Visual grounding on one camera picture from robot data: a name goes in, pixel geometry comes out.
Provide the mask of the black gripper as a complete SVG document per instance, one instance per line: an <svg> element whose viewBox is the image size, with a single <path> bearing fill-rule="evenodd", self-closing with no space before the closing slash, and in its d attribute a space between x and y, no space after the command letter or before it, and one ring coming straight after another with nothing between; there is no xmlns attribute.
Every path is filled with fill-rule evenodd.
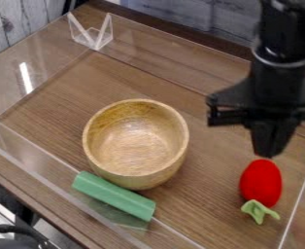
<svg viewBox="0 0 305 249"><path fill-rule="evenodd" d="M270 158L282 153L305 121L305 77L248 76L211 93L206 104L208 125L244 125L254 154Z"/></svg>

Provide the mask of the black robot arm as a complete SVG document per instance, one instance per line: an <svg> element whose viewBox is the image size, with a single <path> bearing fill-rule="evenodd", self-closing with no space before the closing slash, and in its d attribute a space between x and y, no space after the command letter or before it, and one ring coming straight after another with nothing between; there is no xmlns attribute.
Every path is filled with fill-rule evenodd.
<svg viewBox="0 0 305 249"><path fill-rule="evenodd" d="M254 154L282 153L305 122L305 0L259 0L246 78L206 96L207 125L243 125Z"/></svg>

